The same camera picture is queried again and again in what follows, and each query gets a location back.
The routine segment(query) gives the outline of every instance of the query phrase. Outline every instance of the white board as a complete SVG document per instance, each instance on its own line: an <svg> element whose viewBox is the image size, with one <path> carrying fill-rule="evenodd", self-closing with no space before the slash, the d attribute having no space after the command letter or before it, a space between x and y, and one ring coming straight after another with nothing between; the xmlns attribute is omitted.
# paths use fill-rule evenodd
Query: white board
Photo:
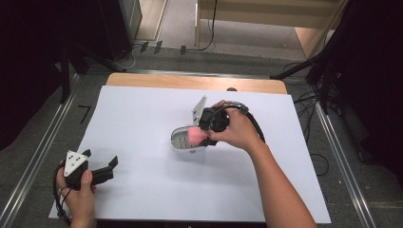
<svg viewBox="0 0 403 228"><path fill-rule="evenodd" d="M195 154L175 151L174 129L192 124L191 109L207 95L249 107L276 161L316 223L330 223L291 96L104 86L78 152L89 168L117 155L114 179L98 185L96 219L264 221L253 164L225 142ZM54 206L49 215L57 218Z"/></svg>

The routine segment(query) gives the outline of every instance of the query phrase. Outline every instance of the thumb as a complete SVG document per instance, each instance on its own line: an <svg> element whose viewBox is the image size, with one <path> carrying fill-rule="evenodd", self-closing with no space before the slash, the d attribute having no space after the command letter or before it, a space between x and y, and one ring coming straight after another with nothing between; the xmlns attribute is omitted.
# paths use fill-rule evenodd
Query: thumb
<svg viewBox="0 0 403 228"><path fill-rule="evenodd" d="M90 186L92 183L92 172L91 170L87 169L83 176L81 177L81 189L90 190Z"/></svg>

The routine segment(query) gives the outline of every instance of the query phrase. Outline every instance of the human hand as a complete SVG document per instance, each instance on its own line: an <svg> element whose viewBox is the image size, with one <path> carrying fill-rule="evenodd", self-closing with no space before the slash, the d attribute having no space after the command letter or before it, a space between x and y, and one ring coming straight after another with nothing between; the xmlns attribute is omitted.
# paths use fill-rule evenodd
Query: human hand
<svg viewBox="0 0 403 228"><path fill-rule="evenodd" d="M213 105L219 107L225 105L225 101L220 101ZM222 132L215 132L209 129L207 136L213 141L223 141L237 148L241 148L249 152L254 146L264 143L252 122L236 108L227 108L229 125Z"/></svg>
<svg viewBox="0 0 403 228"><path fill-rule="evenodd" d="M81 189L75 191L67 188L66 179L63 175L65 168L57 173L57 184L62 189L62 196L71 213L71 227L92 227L95 217L95 198L93 194L96 187L92 186L92 172L86 170L81 178Z"/></svg>

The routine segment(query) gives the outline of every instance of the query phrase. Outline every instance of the table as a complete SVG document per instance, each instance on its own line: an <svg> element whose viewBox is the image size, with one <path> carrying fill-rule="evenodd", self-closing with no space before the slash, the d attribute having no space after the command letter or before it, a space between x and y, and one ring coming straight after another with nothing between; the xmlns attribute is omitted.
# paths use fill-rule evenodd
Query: table
<svg viewBox="0 0 403 228"><path fill-rule="evenodd" d="M334 29L347 0L219 0L216 20L295 27L305 56L309 59ZM196 47L199 48L201 19L212 19L215 0L199 0L196 18Z"/></svg>

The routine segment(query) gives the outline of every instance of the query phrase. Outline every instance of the pink object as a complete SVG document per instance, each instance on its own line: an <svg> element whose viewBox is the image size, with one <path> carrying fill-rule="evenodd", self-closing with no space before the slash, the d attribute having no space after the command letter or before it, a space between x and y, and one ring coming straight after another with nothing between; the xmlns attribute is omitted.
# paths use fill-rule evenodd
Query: pink object
<svg viewBox="0 0 403 228"><path fill-rule="evenodd" d="M187 142L190 145L198 145L207 138L207 135L198 126L190 126L187 128Z"/></svg>

